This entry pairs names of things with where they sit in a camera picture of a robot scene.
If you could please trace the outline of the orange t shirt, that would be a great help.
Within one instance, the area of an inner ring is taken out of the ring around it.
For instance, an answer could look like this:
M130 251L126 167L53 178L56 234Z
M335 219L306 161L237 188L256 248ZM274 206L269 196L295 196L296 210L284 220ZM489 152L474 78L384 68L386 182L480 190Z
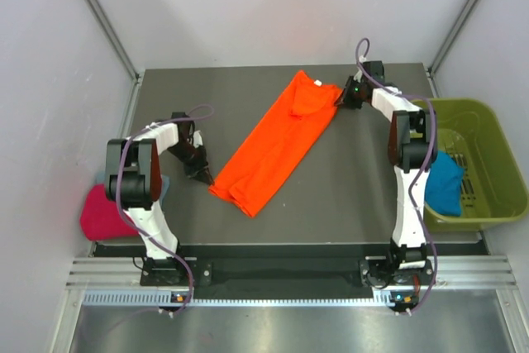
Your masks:
M337 85L298 71L222 168L210 194L255 217L329 126L341 94Z

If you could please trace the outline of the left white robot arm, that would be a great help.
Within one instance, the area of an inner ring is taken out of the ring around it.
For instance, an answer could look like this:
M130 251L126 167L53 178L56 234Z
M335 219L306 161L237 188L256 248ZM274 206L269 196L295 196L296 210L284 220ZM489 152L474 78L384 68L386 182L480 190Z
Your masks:
M143 272L173 285L192 283L190 266L182 257L179 239L165 220L160 198L163 179L160 156L169 152L188 179L211 185L207 151L196 122L185 112L152 122L127 138L107 143L104 189L120 218L145 245Z

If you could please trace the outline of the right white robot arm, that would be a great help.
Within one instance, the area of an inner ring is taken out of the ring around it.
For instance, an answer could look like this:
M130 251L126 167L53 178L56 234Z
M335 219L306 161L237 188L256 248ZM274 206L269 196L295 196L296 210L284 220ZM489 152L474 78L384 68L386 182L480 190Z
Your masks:
M436 158L435 113L385 83L384 64L361 60L336 100L338 107L360 109L369 104L389 122L388 160L397 181L397 216L383 262L369 261L362 270L367 284L383 289L431 271L427 245L431 237L424 220L425 193Z

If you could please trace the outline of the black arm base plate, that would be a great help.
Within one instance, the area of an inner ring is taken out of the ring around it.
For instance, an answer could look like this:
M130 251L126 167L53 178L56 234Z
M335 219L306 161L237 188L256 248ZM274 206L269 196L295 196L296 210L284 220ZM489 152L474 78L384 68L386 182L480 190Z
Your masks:
M390 285L412 285L431 282L433 269L427 261L422 267L399 269L384 257L309 258L186 258L147 260L143 262L141 285L176 286L188 282L187 268L193 273L193 285L202 289L225 286L233 282L239 288L263 288L266 282L285 290L289 284L302 286L336 285L346 289L385 288Z

